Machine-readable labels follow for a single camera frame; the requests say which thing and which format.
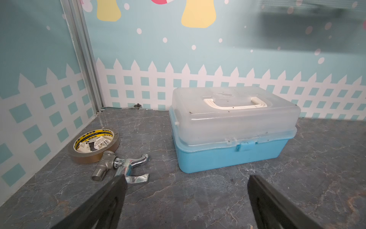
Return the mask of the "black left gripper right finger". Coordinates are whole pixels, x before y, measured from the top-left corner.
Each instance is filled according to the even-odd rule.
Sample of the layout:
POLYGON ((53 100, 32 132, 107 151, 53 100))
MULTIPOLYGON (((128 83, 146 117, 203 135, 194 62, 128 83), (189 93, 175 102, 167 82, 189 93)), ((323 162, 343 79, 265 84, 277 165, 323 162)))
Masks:
POLYGON ((251 175, 247 184, 259 229, 321 229, 322 227, 279 193, 263 177, 251 175))

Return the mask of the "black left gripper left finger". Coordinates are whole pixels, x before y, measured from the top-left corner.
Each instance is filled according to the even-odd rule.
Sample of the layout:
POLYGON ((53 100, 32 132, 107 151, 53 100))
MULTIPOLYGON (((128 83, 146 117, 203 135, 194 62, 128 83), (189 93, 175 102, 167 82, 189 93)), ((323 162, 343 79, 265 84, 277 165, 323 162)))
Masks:
POLYGON ((116 229, 127 192, 124 175, 110 180, 54 229, 116 229))

